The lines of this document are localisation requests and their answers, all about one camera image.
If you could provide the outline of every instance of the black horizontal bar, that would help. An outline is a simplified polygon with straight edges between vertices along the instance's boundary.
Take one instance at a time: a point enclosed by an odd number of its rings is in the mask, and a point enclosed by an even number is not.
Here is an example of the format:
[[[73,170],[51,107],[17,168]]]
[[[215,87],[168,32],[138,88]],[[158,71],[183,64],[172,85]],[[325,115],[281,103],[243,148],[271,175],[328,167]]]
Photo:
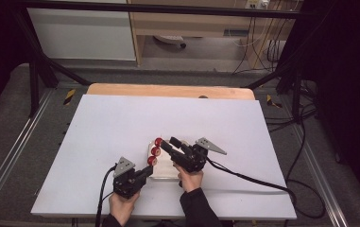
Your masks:
[[[68,2],[68,1],[45,1],[45,0],[16,0],[21,6],[35,9],[70,9],[92,11],[126,11],[126,12],[154,12],[154,13],[177,13],[195,15],[217,15],[237,17],[263,17],[283,19],[316,19],[318,15],[311,12],[277,11],[261,9],[233,9],[233,8],[207,8],[186,7],[167,5],[145,4],[118,4],[118,3],[95,3],[95,2]]]

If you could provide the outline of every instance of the person's arm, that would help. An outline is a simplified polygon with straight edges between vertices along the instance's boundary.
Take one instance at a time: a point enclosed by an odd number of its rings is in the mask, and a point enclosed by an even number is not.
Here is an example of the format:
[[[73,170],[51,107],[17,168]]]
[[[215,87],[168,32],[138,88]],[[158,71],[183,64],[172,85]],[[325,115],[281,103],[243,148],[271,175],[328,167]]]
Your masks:
[[[130,199],[125,199],[112,193],[109,198],[110,213],[103,220],[103,227],[123,227],[129,220],[130,214],[135,208],[135,202],[138,200],[140,192],[135,193]]]
[[[180,204],[186,217],[186,226],[222,227],[201,189],[203,171],[189,173],[181,166],[174,164],[174,167],[180,172],[179,178],[185,191],[180,197]]]

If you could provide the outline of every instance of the black sleeve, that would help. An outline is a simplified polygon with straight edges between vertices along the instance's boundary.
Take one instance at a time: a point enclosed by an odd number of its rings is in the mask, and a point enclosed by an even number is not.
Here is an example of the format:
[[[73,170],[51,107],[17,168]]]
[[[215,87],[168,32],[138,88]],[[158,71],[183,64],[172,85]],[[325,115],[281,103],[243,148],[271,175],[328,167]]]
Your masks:
[[[222,227],[201,188],[180,197],[180,205],[186,217],[186,227]]]
[[[118,220],[113,217],[111,214],[109,214],[104,220],[102,227],[122,227],[120,223],[118,223]]]

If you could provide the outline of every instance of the metal bracket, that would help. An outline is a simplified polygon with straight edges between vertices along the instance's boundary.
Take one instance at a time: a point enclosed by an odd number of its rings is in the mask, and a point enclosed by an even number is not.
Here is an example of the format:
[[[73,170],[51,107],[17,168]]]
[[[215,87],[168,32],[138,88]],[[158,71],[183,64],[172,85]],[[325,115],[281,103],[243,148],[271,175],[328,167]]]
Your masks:
[[[195,143],[205,149],[227,155],[226,151],[224,151],[222,148],[219,148],[218,146],[216,146],[214,143],[210,142],[205,137],[202,137],[202,138],[196,140]]]
[[[114,170],[114,174],[112,174],[112,176],[114,178],[128,172],[130,169],[134,168],[135,164],[132,163],[130,160],[121,157],[120,161],[118,161],[117,167]]]

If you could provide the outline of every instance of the red ball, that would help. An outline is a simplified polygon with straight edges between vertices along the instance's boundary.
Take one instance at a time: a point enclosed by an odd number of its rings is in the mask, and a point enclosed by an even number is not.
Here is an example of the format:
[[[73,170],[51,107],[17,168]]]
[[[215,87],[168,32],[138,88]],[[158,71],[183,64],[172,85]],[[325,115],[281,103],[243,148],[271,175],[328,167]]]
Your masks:
[[[157,164],[157,158],[156,156],[150,156],[148,159],[147,159],[147,164],[150,165],[150,166],[155,166]]]
[[[162,142],[162,138],[160,138],[160,137],[159,137],[159,138],[156,138],[156,139],[155,139],[155,146],[156,146],[156,147],[159,147],[161,142]]]
[[[153,149],[151,150],[151,153],[154,155],[154,156],[159,156],[160,153],[161,153],[161,150],[159,147],[153,147]]]

